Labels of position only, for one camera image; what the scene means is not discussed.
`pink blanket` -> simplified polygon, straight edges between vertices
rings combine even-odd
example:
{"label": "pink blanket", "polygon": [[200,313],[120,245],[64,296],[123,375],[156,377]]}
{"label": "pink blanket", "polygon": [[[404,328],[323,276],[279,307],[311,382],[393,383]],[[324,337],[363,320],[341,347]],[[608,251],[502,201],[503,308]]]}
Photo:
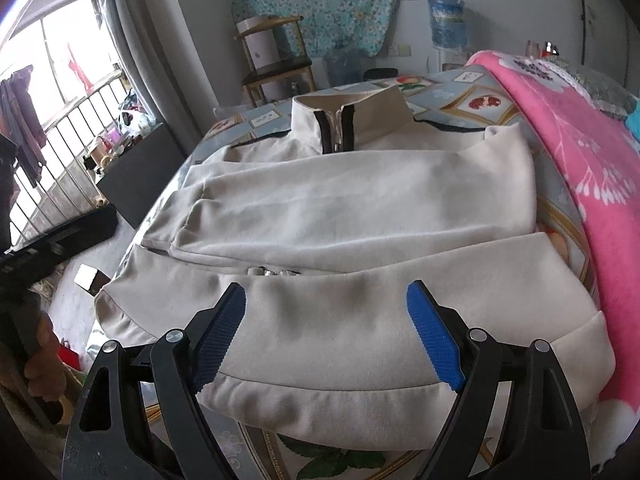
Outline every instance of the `pink blanket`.
{"label": "pink blanket", "polygon": [[640,407],[640,143],[542,63],[479,52],[520,106],[572,192],[589,241],[616,371],[600,394],[592,463],[610,458]]}

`hand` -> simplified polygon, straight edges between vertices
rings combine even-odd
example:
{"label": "hand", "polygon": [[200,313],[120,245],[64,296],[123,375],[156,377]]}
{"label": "hand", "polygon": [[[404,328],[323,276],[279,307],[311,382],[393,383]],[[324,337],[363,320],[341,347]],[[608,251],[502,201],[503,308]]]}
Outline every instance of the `hand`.
{"label": "hand", "polygon": [[24,376],[29,380],[28,391],[32,397],[42,397],[51,402],[65,392],[65,365],[58,357],[60,343],[53,333],[53,323],[43,312],[36,332],[41,348],[24,365]]}

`jacket collar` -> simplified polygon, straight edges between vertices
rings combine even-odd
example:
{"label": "jacket collar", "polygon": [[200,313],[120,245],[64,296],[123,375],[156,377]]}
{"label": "jacket collar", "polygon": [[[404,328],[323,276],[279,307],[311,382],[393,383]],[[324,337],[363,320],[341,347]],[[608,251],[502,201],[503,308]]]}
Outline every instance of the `jacket collar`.
{"label": "jacket collar", "polygon": [[293,99],[289,135],[319,153],[352,151],[413,120],[397,86],[357,94],[304,95]]}

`black chair seat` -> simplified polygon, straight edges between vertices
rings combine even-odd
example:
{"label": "black chair seat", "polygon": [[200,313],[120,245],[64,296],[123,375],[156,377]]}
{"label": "black chair seat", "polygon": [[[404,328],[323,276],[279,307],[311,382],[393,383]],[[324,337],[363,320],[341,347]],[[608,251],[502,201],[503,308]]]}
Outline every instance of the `black chair seat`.
{"label": "black chair seat", "polygon": [[311,66],[311,60],[307,56],[292,57],[291,59],[285,59],[253,70],[247,77],[242,79],[241,84],[243,86],[250,85],[251,83],[257,83],[263,79],[306,68],[307,66]]}

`black zipper trim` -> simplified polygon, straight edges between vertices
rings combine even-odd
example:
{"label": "black zipper trim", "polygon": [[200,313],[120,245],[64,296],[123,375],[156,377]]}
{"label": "black zipper trim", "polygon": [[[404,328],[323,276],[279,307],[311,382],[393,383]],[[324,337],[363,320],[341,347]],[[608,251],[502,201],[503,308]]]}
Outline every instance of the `black zipper trim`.
{"label": "black zipper trim", "polygon": [[353,113],[355,109],[354,105],[347,105],[342,108],[340,123],[342,126],[342,150],[344,152],[352,152],[355,148],[355,134],[353,131]]}
{"label": "black zipper trim", "polygon": [[331,125],[329,119],[326,118],[326,114],[322,110],[316,110],[314,112],[316,121],[320,126],[320,139],[322,141],[322,154],[333,153],[334,149],[331,146]]}
{"label": "black zipper trim", "polygon": [[257,137],[255,139],[249,139],[249,140],[246,140],[245,142],[238,142],[237,144],[234,144],[231,147],[240,148],[241,146],[248,146],[249,144],[255,144],[256,142],[260,142],[261,140],[264,140],[264,139],[273,139],[274,137],[279,139],[281,137],[286,137],[290,131],[291,130],[285,130],[283,132],[273,132],[272,134],[266,134],[261,137]]}
{"label": "black zipper trim", "polygon": [[427,123],[431,126],[435,126],[441,132],[458,132],[462,134],[465,132],[484,132],[486,130],[486,128],[463,128],[462,126],[452,126],[451,124],[437,123],[436,121],[430,121],[427,119],[414,119],[414,121],[416,123]]}

